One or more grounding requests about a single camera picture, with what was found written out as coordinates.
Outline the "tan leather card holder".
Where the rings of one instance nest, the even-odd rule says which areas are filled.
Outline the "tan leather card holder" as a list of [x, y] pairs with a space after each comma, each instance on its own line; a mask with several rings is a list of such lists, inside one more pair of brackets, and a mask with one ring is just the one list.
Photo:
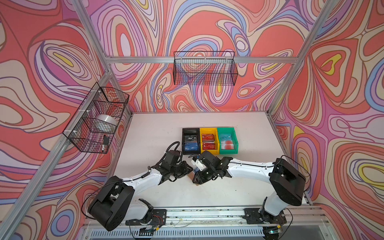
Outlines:
[[195, 173], [189, 173], [189, 174], [187, 175], [187, 177], [191, 180], [191, 182], [192, 182], [194, 185], [196, 185], [196, 186], [200, 185], [199, 180], [195, 177]]

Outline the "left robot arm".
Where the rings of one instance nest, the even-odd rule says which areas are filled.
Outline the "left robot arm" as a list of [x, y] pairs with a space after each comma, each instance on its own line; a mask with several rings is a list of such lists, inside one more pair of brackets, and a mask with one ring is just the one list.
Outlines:
[[179, 141], [170, 144], [161, 159], [142, 174], [124, 179], [110, 177], [91, 194], [94, 199], [89, 205], [82, 204], [83, 216], [98, 221], [107, 231], [114, 230], [122, 222], [127, 225], [150, 225], [153, 232], [161, 228], [166, 223], [165, 215], [157, 214], [148, 201], [136, 199], [136, 196], [163, 183], [175, 182], [192, 172], [183, 160], [183, 153], [178, 150], [180, 144]]

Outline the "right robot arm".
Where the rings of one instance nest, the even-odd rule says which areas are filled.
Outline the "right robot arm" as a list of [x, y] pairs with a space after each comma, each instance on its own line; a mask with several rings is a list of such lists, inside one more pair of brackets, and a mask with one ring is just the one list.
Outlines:
[[283, 158], [274, 162], [252, 163], [232, 157], [218, 158], [208, 151], [193, 155], [193, 183], [202, 185], [220, 178], [246, 178], [271, 184], [273, 192], [266, 197], [259, 212], [278, 216], [288, 206], [301, 206], [306, 177]]

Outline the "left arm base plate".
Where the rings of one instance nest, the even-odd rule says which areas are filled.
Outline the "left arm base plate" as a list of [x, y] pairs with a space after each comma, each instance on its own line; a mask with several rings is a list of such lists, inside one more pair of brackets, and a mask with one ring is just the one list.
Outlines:
[[152, 226], [159, 227], [166, 223], [167, 210], [154, 209], [149, 210], [141, 220], [128, 220], [125, 222], [126, 226]]

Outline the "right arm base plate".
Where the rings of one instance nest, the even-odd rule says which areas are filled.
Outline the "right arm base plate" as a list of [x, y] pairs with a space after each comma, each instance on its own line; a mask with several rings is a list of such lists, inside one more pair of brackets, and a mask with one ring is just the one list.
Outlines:
[[281, 211], [277, 216], [273, 216], [261, 208], [245, 208], [244, 212], [245, 214], [242, 218], [245, 219], [249, 225], [275, 224], [282, 226], [287, 223], [286, 217], [283, 216], [283, 211]]

